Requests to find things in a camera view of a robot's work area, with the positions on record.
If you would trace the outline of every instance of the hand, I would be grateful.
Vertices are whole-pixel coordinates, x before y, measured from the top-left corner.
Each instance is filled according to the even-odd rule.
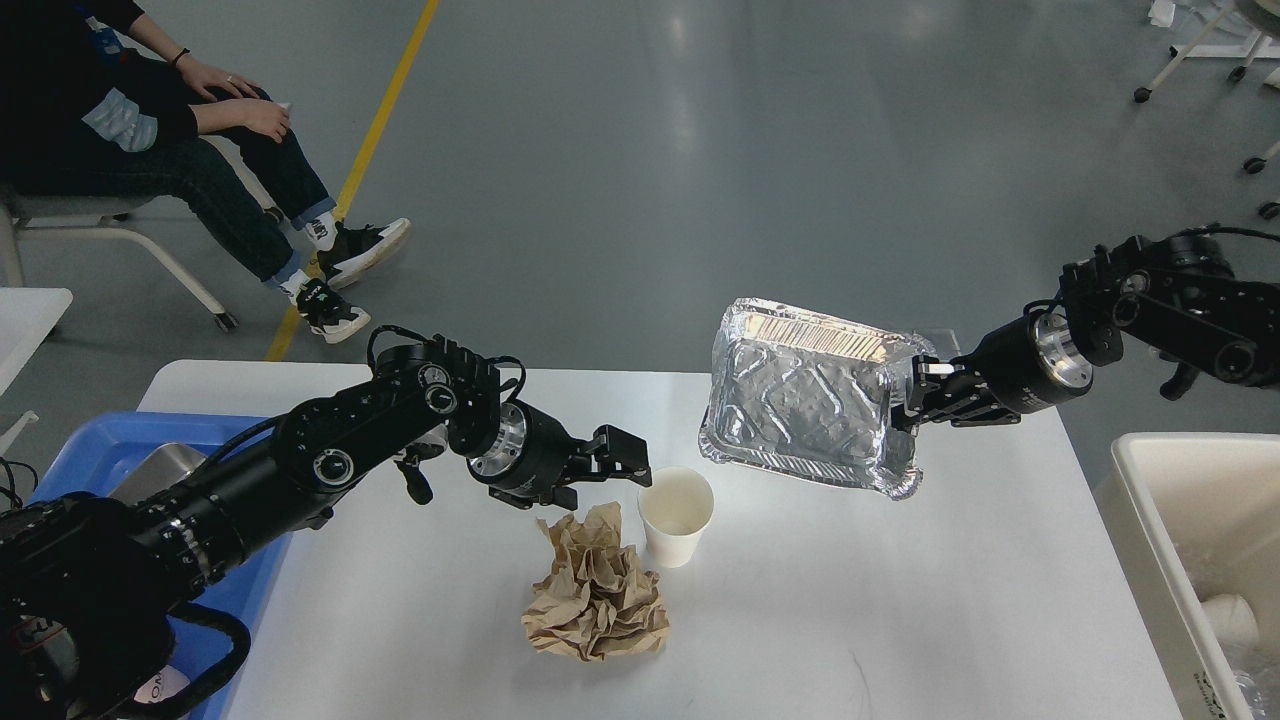
[[[284,136],[289,132],[289,111],[270,100],[223,100],[234,105],[241,126],[270,137],[275,142],[284,142]]]
[[[209,91],[211,87],[220,87],[225,90],[232,97],[253,97],[257,99],[257,92],[253,90],[256,82],[229,73],[215,65],[206,65],[200,60],[191,56],[191,54],[183,55],[178,60],[178,72],[182,73],[182,81],[187,83],[197,95],[209,100],[210,102],[216,102],[218,97]]]

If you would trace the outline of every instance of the black cable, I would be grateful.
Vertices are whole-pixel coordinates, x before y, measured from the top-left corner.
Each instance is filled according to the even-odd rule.
[[[525,369],[525,364],[520,361],[518,357],[512,357],[511,355],[499,355],[497,357],[485,359],[490,365],[516,365],[520,368],[520,378],[515,380],[507,380],[502,383],[498,388],[499,392],[504,389],[511,389],[511,395],[507,396],[507,402],[512,402],[520,395],[520,391],[525,389],[525,378],[529,375],[529,370]]]
[[[1056,297],[1053,297],[1053,299],[1046,297],[1043,300],[1032,300],[1027,305],[1023,305],[1023,316],[1030,315],[1032,310],[1034,310],[1037,307],[1044,307],[1046,313],[1047,311],[1052,311],[1055,307],[1057,307],[1061,304],[1062,302],[1060,300],[1057,300]]]
[[[9,478],[9,493],[8,493],[8,496],[9,496],[10,501],[12,501],[13,498],[18,497],[18,480],[13,477],[13,468],[9,466],[9,461],[8,460],[5,460],[4,457],[0,457],[0,465],[4,465],[4,474],[8,475],[8,478]]]
[[[4,496],[9,501],[9,510],[17,510],[22,507],[22,498],[18,493],[12,492],[9,488],[0,486],[0,496]]]
[[[239,434],[237,434],[232,439],[224,442],[221,447],[219,447],[218,450],[215,450],[212,452],[212,455],[210,455],[209,457],[205,457],[205,461],[201,462],[198,468],[196,468],[195,470],[192,470],[192,474],[200,473],[205,468],[209,468],[211,465],[216,465],[218,462],[221,462],[221,460],[224,457],[227,457],[233,450],[236,450],[237,447],[239,447],[241,445],[243,445],[244,441],[250,439],[251,437],[261,433],[262,430],[265,430],[268,428],[274,428],[275,425],[278,425],[280,423],[282,418],[284,418],[284,415],[276,415],[275,418],[268,418],[266,420],[262,420],[261,423],[253,425],[252,428],[248,428],[247,430],[241,432]]]
[[[1244,237],[1260,237],[1262,240],[1272,240],[1280,242],[1280,234],[1272,234],[1268,232],[1254,231],[1249,228],[1230,228],[1222,225],[1204,225],[1202,228],[1187,228],[1178,231],[1174,234],[1166,237],[1165,240],[1172,240],[1175,237],[1192,237],[1197,234],[1239,234]]]
[[[378,336],[383,333],[394,333],[398,334],[399,337],[407,337],[408,340],[416,340],[424,343],[431,342],[425,337],[422,337],[421,334],[411,329],[402,328],[399,325],[378,325],[376,328],[374,328],[374,332],[369,336],[369,345],[365,346],[365,364],[369,365],[370,370],[374,369],[374,342],[378,340]]]
[[[187,715],[197,705],[224,688],[236,675],[236,671],[239,670],[241,665],[244,664],[244,659],[248,657],[248,628],[234,615],[192,602],[174,607],[169,611],[169,615],[183,623],[218,630],[230,639],[232,648],[221,660],[214,662],[200,676],[195,678],[189,685],[178,691],[173,697],[151,705],[143,705],[131,698],[115,708],[114,714],[118,717],[128,720],[173,720]]]
[[[5,479],[9,480],[9,487],[8,488],[0,486],[0,495],[3,495],[9,501],[9,509],[10,510],[14,510],[14,509],[18,509],[18,507],[22,507],[23,505],[26,505],[23,502],[23,500],[22,500],[22,496],[18,495],[18,478],[14,477],[14,474],[13,474],[14,466],[22,468],[22,469],[27,470],[28,473],[31,473],[31,489],[32,491],[35,491],[36,486],[40,484],[40,474],[36,473],[35,468],[32,468],[31,465],[27,465],[26,462],[19,462],[17,460],[5,460],[4,457],[0,457],[0,468],[4,468]]]

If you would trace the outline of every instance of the crumpled brown paper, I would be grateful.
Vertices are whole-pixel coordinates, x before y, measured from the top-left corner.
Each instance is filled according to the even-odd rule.
[[[584,662],[658,651],[671,634],[658,574],[641,571],[636,547],[622,542],[622,506],[596,505],[579,523],[570,512],[543,534],[556,548],[552,574],[534,585],[521,621],[539,652]]]

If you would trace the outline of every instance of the black robotic arm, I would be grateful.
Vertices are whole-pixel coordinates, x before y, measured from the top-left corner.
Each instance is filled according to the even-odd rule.
[[[1201,373],[1280,389],[1280,286],[1236,281],[1213,234],[1280,240],[1208,225],[1151,242],[1142,236],[1065,265],[1053,300],[1032,302],[948,363],[919,356],[895,428],[1018,423],[1089,391],[1093,369],[1124,356],[1123,334],[1178,363],[1161,395],[1178,400]]]
[[[375,360],[374,341],[387,331],[416,342]],[[500,383],[507,363],[518,364],[440,336],[379,328],[372,379],[250,428],[134,506],[72,493],[0,515],[4,715],[173,719],[192,710],[248,652],[243,624],[192,601],[282,534],[324,525],[385,460],[422,505],[431,489],[417,462],[445,447],[467,459],[490,496],[522,509],[573,510],[568,486],[580,480],[650,484],[643,439],[609,425],[588,441],[571,437],[518,398],[524,366],[518,380]],[[133,692],[173,653],[168,618],[223,632],[232,651],[175,697],[136,703]]]

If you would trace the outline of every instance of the seated person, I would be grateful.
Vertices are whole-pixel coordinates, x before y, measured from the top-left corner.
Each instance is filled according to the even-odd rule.
[[[164,61],[124,49],[125,32]],[[132,0],[0,3],[0,177],[27,195],[173,195],[311,331],[335,343],[369,314],[334,292],[407,238],[404,218],[353,229],[289,129],[251,81],[196,59]],[[239,146],[246,167],[315,243],[323,278],[198,136]]]

